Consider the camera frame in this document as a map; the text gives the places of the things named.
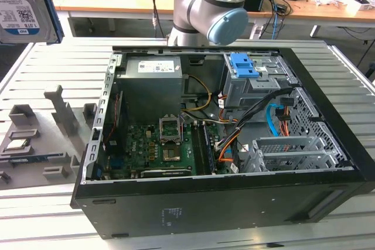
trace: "hard drive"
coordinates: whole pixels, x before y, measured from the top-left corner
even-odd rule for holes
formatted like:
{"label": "hard drive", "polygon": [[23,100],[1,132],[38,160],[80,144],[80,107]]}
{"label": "hard drive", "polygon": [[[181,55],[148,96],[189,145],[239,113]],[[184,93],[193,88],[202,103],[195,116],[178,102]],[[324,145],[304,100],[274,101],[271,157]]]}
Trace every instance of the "hard drive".
{"label": "hard drive", "polygon": [[62,38],[52,0],[0,0],[1,43],[60,43]]}

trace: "blue drive bay latch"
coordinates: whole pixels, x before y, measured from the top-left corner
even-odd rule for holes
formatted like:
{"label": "blue drive bay latch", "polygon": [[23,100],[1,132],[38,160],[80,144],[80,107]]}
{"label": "blue drive bay latch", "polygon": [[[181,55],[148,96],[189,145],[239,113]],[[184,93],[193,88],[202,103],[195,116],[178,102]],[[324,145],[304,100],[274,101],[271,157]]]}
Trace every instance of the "blue drive bay latch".
{"label": "blue drive bay latch", "polygon": [[232,53],[230,64],[236,70],[238,78],[257,78],[259,72],[254,70],[253,61],[245,53]]}

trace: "green circuit board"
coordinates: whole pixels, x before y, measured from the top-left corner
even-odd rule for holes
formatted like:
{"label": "green circuit board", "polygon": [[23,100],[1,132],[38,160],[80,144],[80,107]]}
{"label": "green circuit board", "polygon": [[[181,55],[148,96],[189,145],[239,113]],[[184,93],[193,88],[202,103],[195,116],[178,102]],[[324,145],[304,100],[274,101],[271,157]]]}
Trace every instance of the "green circuit board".
{"label": "green circuit board", "polygon": [[[159,125],[131,125],[128,127],[125,155],[111,156],[107,163],[107,172],[111,179],[133,179],[141,177],[145,170],[176,170],[187,169],[191,175],[197,175],[193,149],[192,128],[194,125],[182,126],[182,141],[180,144],[168,142],[161,144]],[[216,125],[207,126],[210,144],[219,139]],[[163,135],[177,134],[176,128],[166,126]],[[227,173],[220,166],[217,173]]]}

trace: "workbench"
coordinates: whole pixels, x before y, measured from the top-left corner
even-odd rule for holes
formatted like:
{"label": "workbench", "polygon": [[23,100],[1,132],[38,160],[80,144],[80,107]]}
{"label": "workbench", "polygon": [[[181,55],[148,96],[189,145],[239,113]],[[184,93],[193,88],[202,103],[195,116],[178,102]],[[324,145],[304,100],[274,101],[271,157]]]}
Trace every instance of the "workbench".
{"label": "workbench", "polygon": [[[375,13],[359,11],[351,15],[340,4],[316,6],[310,0],[288,1],[293,12],[285,18],[289,25],[315,25],[311,36],[316,36],[320,26],[346,26],[353,28],[375,28]],[[150,19],[152,0],[54,0],[57,14],[65,36],[75,36],[71,18],[108,18],[110,30],[115,30],[113,19]],[[156,0],[159,17],[173,19],[173,0]],[[260,31],[272,17],[271,5],[264,1],[261,12],[249,12],[249,22],[254,23],[250,39],[259,39]]]}
{"label": "workbench", "polygon": [[[64,88],[72,108],[97,102],[113,46],[160,46],[162,39],[65,38],[29,44],[0,84],[0,134],[14,104],[52,112],[44,89]],[[343,119],[375,157],[375,87],[323,41],[239,40],[237,46],[291,47]],[[375,245],[375,193],[356,196],[319,223],[246,230],[102,240],[81,210],[69,207],[73,184],[0,191],[0,246],[5,249],[364,249]]]}

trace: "slatted metal surface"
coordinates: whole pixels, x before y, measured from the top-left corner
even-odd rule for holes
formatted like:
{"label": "slatted metal surface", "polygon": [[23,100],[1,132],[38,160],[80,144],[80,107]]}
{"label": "slatted metal surface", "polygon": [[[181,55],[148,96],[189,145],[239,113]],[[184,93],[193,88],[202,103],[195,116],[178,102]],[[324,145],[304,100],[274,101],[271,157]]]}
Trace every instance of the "slatted metal surface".
{"label": "slatted metal surface", "polygon": [[[10,126],[8,114],[14,104],[28,103],[35,111],[51,111],[52,104],[43,98],[43,90],[51,84],[63,86],[63,97],[74,108],[97,102],[112,46],[131,44],[156,46],[164,42],[73,38],[60,45],[37,44],[8,77],[7,85],[0,84],[0,134],[4,135]],[[374,90],[370,83],[357,78],[336,50],[320,41],[241,40],[236,44],[292,47],[375,157]],[[72,189],[70,184],[0,191],[0,248],[263,249],[266,243],[277,242],[285,245],[284,249],[367,249],[375,245],[374,193],[351,198],[316,224],[103,241],[82,211],[70,209]]]}

